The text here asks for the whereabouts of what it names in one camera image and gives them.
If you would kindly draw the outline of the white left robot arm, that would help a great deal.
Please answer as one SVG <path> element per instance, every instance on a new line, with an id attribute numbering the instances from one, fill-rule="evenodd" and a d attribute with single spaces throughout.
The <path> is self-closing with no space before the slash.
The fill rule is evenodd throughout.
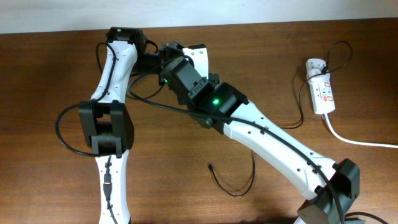
<path id="1" fill-rule="evenodd" d="M 85 141 L 99 173 L 100 223 L 131 222 L 126 167 L 134 125 L 125 105 L 131 72 L 157 68 L 163 61 L 183 55 L 183 45 L 178 42 L 148 54 L 149 42 L 141 29 L 111 27 L 106 34 L 106 63 L 98 86 L 89 101 L 78 105 Z"/>

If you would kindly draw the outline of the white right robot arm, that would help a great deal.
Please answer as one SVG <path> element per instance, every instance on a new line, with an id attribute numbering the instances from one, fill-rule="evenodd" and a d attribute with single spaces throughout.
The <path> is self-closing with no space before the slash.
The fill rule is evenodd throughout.
<path id="1" fill-rule="evenodd" d="M 335 162 L 304 146 L 267 119 L 247 96 L 228 83 L 201 76 L 185 58 L 168 63 L 160 76 L 203 128 L 213 128 L 254 151 L 305 198 L 299 223 L 343 223 L 358 198 L 360 169 Z"/>

